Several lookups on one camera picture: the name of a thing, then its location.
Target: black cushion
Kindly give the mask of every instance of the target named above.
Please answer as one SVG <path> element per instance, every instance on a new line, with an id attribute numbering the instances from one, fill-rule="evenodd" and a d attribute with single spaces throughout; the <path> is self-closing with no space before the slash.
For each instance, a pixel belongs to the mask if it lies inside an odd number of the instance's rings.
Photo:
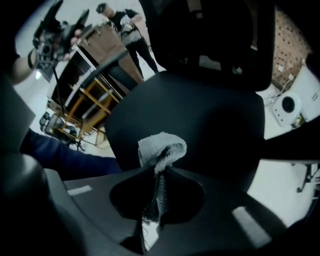
<path id="1" fill-rule="evenodd" d="M 247 190 L 264 139 L 263 99 L 255 92 L 212 86 L 161 72 L 137 86 L 113 110 L 106 135 L 123 171 L 140 167 L 138 141 L 160 132 L 187 143 L 173 166 Z"/>

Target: person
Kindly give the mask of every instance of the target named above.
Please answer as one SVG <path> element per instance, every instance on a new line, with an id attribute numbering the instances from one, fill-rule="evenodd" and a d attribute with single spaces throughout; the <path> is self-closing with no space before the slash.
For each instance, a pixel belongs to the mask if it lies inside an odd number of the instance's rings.
<path id="1" fill-rule="evenodd" d="M 34 71 L 38 53 L 36 49 L 32 49 L 27 57 L 20 57 L 16 52 L 14 30 L 8 26 L 3 29 L 7 39 L 3 42 L 6 59 L 1 61 L 1 83 L 7 83 L 9 80 L 12 85 L 16 85 Z M 80 30 L 75 32 L 71 45 L 76 43 L 80 33 Z M 32 156 L 43 168 L 57 171 L 62 180 L 83 179 L 121 172 L 115 158 L 72 150 L 59 140 L 40 135 L 31 129 L 21 144 L 20 152 Z"/>
<path id="2" fill-rule="evenodd" d="M 146 61 L 155 73 L 159 72 L 157 64 L 150 54 L 147 42 L 136 26 L 136 23 L 142 20 L 141 15 L 132 9 L 114 11 L 107 3 L 99 4 L 96 8 L 96 12 L 107 17 L 114 23 L 116 29 L 121 34 L 123 44 L 128 49 L 134 64 L 142 76 L 143 74 L 139 65 L 137 53 Z"/>

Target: white speaker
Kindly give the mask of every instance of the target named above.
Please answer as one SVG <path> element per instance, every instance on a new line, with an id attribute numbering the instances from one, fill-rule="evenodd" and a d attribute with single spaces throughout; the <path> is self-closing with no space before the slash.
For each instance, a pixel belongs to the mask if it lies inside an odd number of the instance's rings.
<path id="1" fill-rule="evenodd" d="M 293 124 L 300 115 L 301 110 L 301 100 L 292 91 L 286 91 L 281 94 L 272 106 L 272 112 L 282 127 Z"/>

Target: chair backrest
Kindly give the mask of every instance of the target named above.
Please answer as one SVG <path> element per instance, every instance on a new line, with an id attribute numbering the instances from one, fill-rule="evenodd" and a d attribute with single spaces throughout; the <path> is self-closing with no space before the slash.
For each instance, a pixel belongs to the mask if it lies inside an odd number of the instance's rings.
<path id="1" fill-rule="evenodd" d="M 269 87 L 274 5 L 253 0 L 139 1 L 156 61 L 168 71 L 193 74 L 209 82 L 220 80 L 237 89 L 260 91 Z M 258 51 L 252 49 L 257 40 Z M 219 71 L 199 65 L 201 56 L 218 62 Z M 241 68 L 241 75 L 236 68 Z"/>

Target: jeans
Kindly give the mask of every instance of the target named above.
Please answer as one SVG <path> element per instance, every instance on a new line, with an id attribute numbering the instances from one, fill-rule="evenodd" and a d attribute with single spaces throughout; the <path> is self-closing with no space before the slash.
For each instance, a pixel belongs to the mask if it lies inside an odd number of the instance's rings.
<path id="1" fill-rule="evenodd" d="M 141 73 L 141 75 L 142 75 L 142 71 L 141 71 L 141 68 L 139 65 L 139 59 L 138 59 L 137 53 L 145 60 L 145 62 L 149 65 L 149 67 L 155 73 L 158 72 L 157 64 L 156 64 L 155 60 L 152 58 L 150 51 L 149 51 L 149 47 L 148 47 L 146 40 L 144 38 L 129 44 L 126 48 L 128 49 L 130 56 L 131 56 L 134 64 L 138 68 L 139 72 Z"/>
<path id="2" fill-rule="evenodd" d="M 55 138 L 32 130 L 25 136 L 20 152 L 32 156 L 43 168 L 57 171 L 63 181 L 121 172 L 115 158 L 72 150 Z"/>

